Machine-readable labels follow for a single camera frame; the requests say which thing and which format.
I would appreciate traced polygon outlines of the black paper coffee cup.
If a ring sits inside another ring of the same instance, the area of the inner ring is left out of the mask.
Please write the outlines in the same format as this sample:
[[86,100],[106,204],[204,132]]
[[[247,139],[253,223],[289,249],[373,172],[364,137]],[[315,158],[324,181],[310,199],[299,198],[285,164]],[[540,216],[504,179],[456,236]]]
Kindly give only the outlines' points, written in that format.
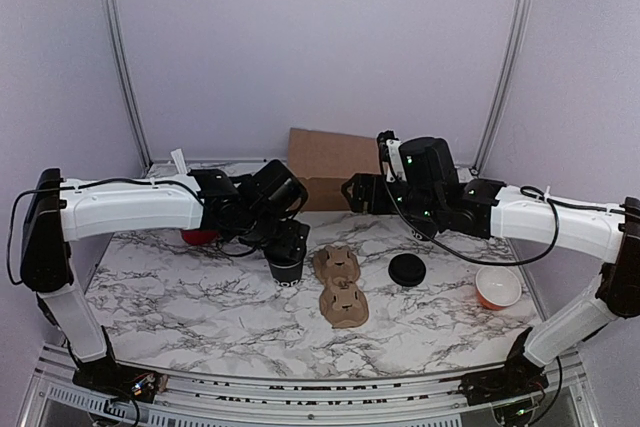
[[293,254],[265,254],[274,281],[282,287],[296,286],[302,277],[305,251]]
[[426,230],[421,230],[417,228],[411,229],[411,235],[420,242],[431,242],[435,239],[438,234],[437,228],[427,228]]

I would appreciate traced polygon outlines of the brown cardboard box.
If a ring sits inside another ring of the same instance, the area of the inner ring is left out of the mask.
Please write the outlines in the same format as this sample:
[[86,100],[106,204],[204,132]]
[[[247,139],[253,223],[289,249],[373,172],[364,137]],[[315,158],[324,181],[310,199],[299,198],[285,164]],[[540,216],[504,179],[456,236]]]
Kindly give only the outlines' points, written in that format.
[[347,212],[342,185],[354,174],[377,174],[374,138],[299,128],[289,131],[287,165],[308,192],[303,212]]

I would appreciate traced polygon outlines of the brown pulp cup carrier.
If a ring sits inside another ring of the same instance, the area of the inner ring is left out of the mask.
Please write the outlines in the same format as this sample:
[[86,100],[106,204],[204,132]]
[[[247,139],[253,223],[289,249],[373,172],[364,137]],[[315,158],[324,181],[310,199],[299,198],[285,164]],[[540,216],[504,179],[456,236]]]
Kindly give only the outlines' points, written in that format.
[[328,245],[312,259],[316,278],[323,285],[319,308],[334,329],[364,325],[369,318],[368,301],[357,285],[361,275],[357,256],[347,246]]

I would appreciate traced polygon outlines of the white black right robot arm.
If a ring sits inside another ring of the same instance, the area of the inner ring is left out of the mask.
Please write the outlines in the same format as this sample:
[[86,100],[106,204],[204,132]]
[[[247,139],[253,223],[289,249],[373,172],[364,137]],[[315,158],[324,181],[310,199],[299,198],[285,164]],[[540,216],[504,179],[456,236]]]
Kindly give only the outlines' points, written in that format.
[[516,260],[527,268],[545,320],[516,337],[501,366],[464,375],[469,405],[545,389],[545,368],[568,348],[618,319],[639,314],[639,201],[598,204],[552,196],[533,186],[456,177],[425,183],[356,174],[341,186],[356,213],[397,214],[416,237],[452,253],[439,233],[505,239],[518,250],[543,250]]

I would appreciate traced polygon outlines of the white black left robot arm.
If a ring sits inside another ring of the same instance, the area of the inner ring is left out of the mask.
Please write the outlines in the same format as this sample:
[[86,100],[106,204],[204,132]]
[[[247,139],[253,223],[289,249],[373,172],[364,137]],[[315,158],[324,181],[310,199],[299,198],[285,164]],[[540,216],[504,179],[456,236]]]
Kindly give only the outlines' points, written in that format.
[[88,181],[49,168],[34,189],[19,196],[30,204],[19,275],[11,282],[34,292],[43,315],[65,337],[74,384],[119,400],[151,403],[166,377],[116,359],[77,277],[73,247],[92,241],[107,245],[126,231],[214,232],[221,243],[238,241],[247,254],[261,252],[277,284],[294,286],[301,278],[310,228],[296,216],[308,191],[279,160],[240,176],[209,168]]

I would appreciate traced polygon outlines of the red cylindrical container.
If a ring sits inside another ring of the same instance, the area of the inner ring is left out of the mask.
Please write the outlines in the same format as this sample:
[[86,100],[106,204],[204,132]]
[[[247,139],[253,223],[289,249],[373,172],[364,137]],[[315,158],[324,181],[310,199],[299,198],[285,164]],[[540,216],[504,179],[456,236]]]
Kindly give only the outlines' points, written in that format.
[[218,232],[214,230],[181,230],[181,238],[192,246],[206,245],[218,238]]

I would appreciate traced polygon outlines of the black plastic cup lid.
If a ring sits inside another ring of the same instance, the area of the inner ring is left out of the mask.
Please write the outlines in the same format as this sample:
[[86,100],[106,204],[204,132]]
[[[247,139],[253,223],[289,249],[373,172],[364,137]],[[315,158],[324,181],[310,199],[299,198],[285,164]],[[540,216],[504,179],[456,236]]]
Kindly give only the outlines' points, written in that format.
[[426,265],[417,256],[403,253],[394,256],[388,265],[391,280],[402,287],[416,287],[426,276]]

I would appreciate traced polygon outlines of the orange white bowl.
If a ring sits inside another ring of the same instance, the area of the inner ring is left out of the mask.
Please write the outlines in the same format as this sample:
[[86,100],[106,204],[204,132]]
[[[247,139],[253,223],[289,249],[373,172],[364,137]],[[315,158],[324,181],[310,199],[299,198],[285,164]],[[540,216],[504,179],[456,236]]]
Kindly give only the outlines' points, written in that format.
[[506,267],[482,267],[475,276],[476,296],[490,310],[502,310],[515,305],[521,298],[518,277]]

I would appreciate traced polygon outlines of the aluminium frame post right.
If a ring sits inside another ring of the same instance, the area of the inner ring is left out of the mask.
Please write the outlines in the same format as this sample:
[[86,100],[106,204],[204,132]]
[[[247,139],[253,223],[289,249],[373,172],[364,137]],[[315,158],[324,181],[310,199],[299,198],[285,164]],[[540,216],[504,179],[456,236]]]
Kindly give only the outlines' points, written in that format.
[[524,42],[532,0],[515,0],[506,49],[492,97],[489,115],[472,165],[476,173],[487,166],[491,149],[497,138],[501,119],[506,111],[509,91]]

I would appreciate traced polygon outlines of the aluminium frame post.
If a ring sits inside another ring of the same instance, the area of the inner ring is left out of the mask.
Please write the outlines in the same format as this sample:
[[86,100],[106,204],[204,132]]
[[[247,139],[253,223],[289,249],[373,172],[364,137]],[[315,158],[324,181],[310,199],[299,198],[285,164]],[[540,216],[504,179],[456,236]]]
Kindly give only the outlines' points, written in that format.
[[489,115],[472,165],[476,173],[487,166],[491,149],[497,138],[501,119],[506,111],[509,91],[524,42],[532,0],[515,0],[506,49],[492,97]]
[[127,62],[117,0],[102,0],[107,30],[114,57],[117,78],[124,100],[126,115],[131,127],[134,145],[144,172],[152,166],[150,148],[144,133],[134,86]]

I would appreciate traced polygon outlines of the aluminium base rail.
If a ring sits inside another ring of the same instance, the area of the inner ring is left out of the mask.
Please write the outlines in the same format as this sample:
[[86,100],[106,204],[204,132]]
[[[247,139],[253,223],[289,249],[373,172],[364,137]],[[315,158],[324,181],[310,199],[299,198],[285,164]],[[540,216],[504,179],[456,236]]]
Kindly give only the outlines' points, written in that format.
[[581,361],[562,355],[547,384],[481,399],[470,380],[486,367],[408,377],[251,378],[130,364],[129,386],[110,393],[74,382],[66,349],[43,348],[22,405],[21,426],[599,426]]

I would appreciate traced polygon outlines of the aluminium frame post left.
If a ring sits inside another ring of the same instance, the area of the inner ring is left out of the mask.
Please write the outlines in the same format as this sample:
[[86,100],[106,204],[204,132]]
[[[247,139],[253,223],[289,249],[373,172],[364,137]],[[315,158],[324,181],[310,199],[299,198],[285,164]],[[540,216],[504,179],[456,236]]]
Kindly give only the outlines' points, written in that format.
[[117,78],[124,100],[126,115],[131,127],[134,145],[144,172],[152,166],[150,148],[144,133],[134,86],[127,62],[117,0],[102,0],[107,30],[114,57]]

